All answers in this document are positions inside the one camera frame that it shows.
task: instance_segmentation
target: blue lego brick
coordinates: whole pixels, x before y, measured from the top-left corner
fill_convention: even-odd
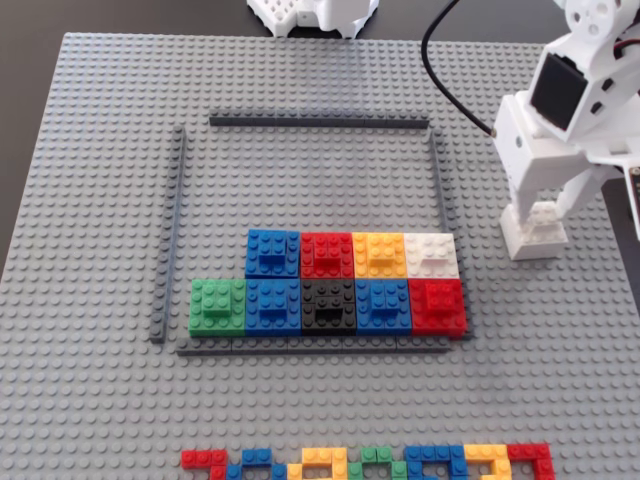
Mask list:
[[[454,445],[449,447],[451,460],[449,462],[449,477],[466,478],[469,475],[469,467],[464,456],[464,447],[462,445]]]
[[[287,480],[287,466],[274,463],[271,467],[271,480]]]
[[[436,463],[436,447],[422,447],[420,454],[423,462]]]
[[[271,449],[257,448],[242,451],[242,468],[271,467]]]
[[[422,452],[420,451],[420,447],[416,447],[416,446],[404,447],[404,459],[407,463],[421,462]]]
[[[242,480],[242,465],[227,465],[226,480]]]
[[[418,458],[420,458],[420,447],[418,448]],[[404,450],[405,457],[407,456],[407,449]],[[407,476],[410,480],[422,480],[422,461],[419,462],[407,462]]]
[[[247,280],[246,296],[247,337],[301,335],[299,280]]]
[[[410,335],[407,280],[356,280],[356,311],[358,335]]]
[[[249,230],[246,278],[298,278],[300,233]]]
[[[448,463],[451,460],[451,454],[449,453],[449,447],[436,447],[436,462]]]

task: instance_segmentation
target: white plastic part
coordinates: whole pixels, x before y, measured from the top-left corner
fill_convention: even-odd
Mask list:
[[[460,278],[451,233],[405,233],[404,250],[409,278]]]
[[[354,38],[378,8],[379,0],[247,0],[247,4],[276,37],[296,27],[337,30]]]
[[[523,224],[513,205],[507,205],[500,226],[511,260],[559,257],[569,244],[554,202],[536,202]]]

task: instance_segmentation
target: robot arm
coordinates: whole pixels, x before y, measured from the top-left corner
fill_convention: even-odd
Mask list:
[[[640,0],[554,1],[571,33],[544,48],[529,90],[504,97],[495,124],[513,259],[558,256],[563,218],[621,175],[640,239]],[[537,193],[560,187],[548,224],[531,218]],[[537,250],[527,244],[534,238]]]

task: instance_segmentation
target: black cable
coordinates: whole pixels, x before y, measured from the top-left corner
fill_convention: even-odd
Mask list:
[[[454,97],[449,90],[447,90],[447,87],[445,87],[436,76],[436,73],[433,71],[433,68],[431,67],[431,62],[429,62],[429,54],[427,52],[427,48],[429,47],[429,40],[431,39],[431,35],[433,35],[433,32],[435,32],[438,25],[440,25],[440,22],[442,22],[444,17],[446,17],[449,14],[449,12],[453,10],[453,7],[455,7],[459,1],[460,0],[450,0],[447,6],[444,7],[444,9],[433,20],[431,25],[429,25],[429,28],[427,29],[427,31],[424,34],[424,37],[422,38],[422,47],[421,47],[422,63],[424,63],[424,68],[427,69],[427,73],[431,77],[431,80],[433,80],[433,83],[436,84],[436,87],[438,87],[438,89],[442,92],[442,94],[445,97],[447,97],[449,101],[458,110],[460,110],[469,120],[471,120],[480,130],[482,130],[484,133],[486,133],[490,137],[495,137],[496,131],[494,129],[490,128],[486,123],[484,123],[482,120],[476,117],[473,113],[471,113],[471,111],[467,107],[462,105],[462,103],[460,103],[458,99]]]

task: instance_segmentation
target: yellow lego brick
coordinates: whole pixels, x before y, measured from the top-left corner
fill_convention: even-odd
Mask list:
[[[497,459],[507,459],[506,445],[465,445],[464,457],[468,463],[490,463]]]
[[[302,465],[305,467],[330,467],[332,452],[330,448],[303,448]]]
[[[347,480],[347,449],[334,448],[332,460],[331,476],[333,480]]]
[[[290,463],[287,465],[287,480],[302,480],[301,463]]]
[[[402,233],[354,233],[356,278],[407,278]]]

